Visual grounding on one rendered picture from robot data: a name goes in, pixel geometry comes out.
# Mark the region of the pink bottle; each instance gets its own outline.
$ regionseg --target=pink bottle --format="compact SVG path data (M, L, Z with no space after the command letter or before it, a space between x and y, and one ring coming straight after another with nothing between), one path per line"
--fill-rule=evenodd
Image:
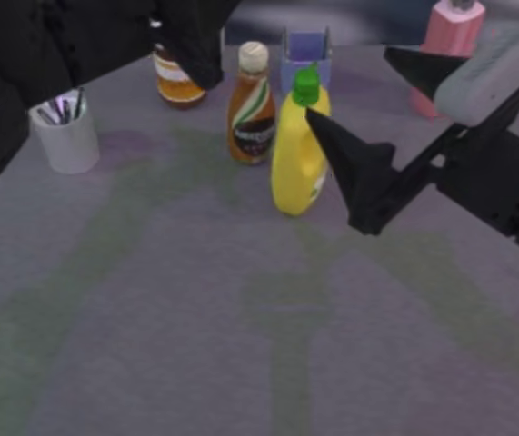
M485 7L476 0L441 0L433 7L421 51L434 55L471 57L484 22ZM413 108L435 118L433 102L413 89Z

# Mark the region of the table surface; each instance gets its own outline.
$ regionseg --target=table surface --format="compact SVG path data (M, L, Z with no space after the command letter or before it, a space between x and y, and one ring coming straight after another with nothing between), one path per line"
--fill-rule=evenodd
M333 179L282 216L228 156L232 87L171 110L142 60L88 86L91 173L35 138L7 170L0 436L519 435L519 247L435 189L380 237ZM334 52L334 118L401 167L447 126L408 96L381 48Z

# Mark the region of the green bottle cap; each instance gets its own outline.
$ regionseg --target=green bottle cap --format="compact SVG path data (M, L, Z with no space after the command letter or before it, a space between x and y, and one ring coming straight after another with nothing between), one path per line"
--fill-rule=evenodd
M320 99L320 75L317 73L317 64L297 70L292 96L294 102L304 107L317 103Z

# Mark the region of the mustard bottle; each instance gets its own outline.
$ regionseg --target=mustard bottle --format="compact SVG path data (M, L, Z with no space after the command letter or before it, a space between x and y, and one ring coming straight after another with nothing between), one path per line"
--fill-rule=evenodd
M297 216L317 199L328 171L324 152L305 120L305 108L330 116L327 91L315 66L298 70L279 114L271 164L275 207Z

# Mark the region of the blue box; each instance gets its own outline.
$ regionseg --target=blue box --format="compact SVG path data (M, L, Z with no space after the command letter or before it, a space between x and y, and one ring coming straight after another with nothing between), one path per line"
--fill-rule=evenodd
M295 72L313 63L317 64L322 85L329 89L332 70L329 27L320 32L288 31L285 28L281 60L281 90L284 95L292 90Z

